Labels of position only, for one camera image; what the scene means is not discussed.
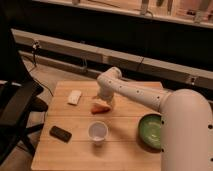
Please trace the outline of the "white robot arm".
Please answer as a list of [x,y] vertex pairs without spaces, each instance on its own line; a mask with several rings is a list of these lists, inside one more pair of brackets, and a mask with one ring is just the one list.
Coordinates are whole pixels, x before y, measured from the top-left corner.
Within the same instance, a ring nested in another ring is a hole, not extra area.
[[111,102],[115,93],[161,114],[161,171],[213,171],[213,111],[192,89],[167,91],[121,79],[111,67],[97,77],[97,96]]

